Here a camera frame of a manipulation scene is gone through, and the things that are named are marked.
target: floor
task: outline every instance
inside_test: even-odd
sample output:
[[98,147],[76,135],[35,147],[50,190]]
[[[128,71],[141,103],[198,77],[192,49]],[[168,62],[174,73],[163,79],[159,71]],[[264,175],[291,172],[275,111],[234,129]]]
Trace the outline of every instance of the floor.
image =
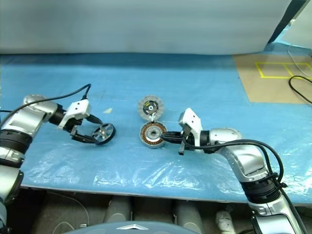
[[[60,196],[66,195],[80,201],[90,216],[90,225],[102,223],[107,210],[110,195],[81,193],[51,193],[52,191],[22,189],[16,202],[8,207],[8,224],[12,234],[52,234],[57,224],[66,221],[75,229],[87,223],[87,215],[75,201]],[[170,199],[132,197],[133,220],[161,221],[173,223],[172,207],[175,201]],[[204,233],[221,233],[215,223],[215,214],[226,210],[231,213],[237,234],[251,229],[250,209],[246,204],[195,202],[203,220]],[[309,232],[312,232],[312,207],[298,208]],[[60,225],[54,234],[71,231],[68,225]]]

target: metal wheel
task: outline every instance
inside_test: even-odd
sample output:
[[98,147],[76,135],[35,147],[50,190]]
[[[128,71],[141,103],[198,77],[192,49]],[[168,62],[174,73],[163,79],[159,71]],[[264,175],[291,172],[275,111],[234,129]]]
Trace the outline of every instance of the metal wheel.
[[99,126],[95,131],[91,134],[97,142],[96,145],[103,145],[110,141],[116,133],[115,127],[111,123],[104,123]]

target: blue plastic sheet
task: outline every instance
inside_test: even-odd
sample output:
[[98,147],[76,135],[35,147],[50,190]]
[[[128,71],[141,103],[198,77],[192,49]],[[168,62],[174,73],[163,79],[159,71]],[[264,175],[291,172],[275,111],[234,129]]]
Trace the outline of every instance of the blue plastic sheet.
[[[146,122],[138,102],[160,97],[159,119],[179,131],[178,117],[191,107],[204,129],[231,127],[245,138],[274,147],[285,167],[286,189],[295,203],[312,202],[312,109],[305,104],[250,103],[231,56],[78,54],[1,56],[1,107],[14,109],[28,94],[54,97],[92,84],[92,114],[117,133],[104,146],[72,141],[46,123],[31,144],[21,170],[23,186],[109,194],[244,202],[246,198],[220,155],[186,152],[178,145],[145,147]],[[81,95],[57,101],[67,108]],[[110,114],[104,111],[112,108]],[[90,134],[97,126],[84,121]],[[277,163],[272,157],[273,169]]]

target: white wall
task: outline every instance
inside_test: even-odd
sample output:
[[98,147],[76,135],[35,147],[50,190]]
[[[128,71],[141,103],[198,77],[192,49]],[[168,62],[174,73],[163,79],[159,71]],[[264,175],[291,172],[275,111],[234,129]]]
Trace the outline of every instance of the white wall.
[[263,50],[291,0],[1,0],[0,53]]

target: robotic arm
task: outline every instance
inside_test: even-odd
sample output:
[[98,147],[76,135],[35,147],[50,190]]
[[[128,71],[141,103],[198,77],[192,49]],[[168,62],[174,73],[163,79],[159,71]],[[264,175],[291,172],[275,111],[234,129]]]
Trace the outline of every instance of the robotic arm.
[[[0,130],[0,233],[9,233],[6,225],[5,204],[17,196],[23,179],[20,167],[25,159],[25,153],[33,138],[43,123],[50,122],[70,133],[73,140],[83,143],[101,145],[107,143],[115,135],[112,124],[91,115],[91,106],[87,98],[73,102],[67,110],[52,101],[41,101],[42,95],[28,95],[24,98],[24,108],[18,110],[5,122]],[[91,136],[78,133],[78,126],[83,119],[99,124]]]
[[223,155],[239,180],[248,205],[253,212],[252,222],[257,234],[302,234],[285,196],[276,183],[275,174],[269,173],[261,152],[254,145],[237,144],[217,147],[239,141],[242,135],[235,129],[203,131],[200,118],[191,108],[183,112],[178,121],[181,132],[167,132],[162,139],[180,144],[179,154],[195,149],[207,154]]

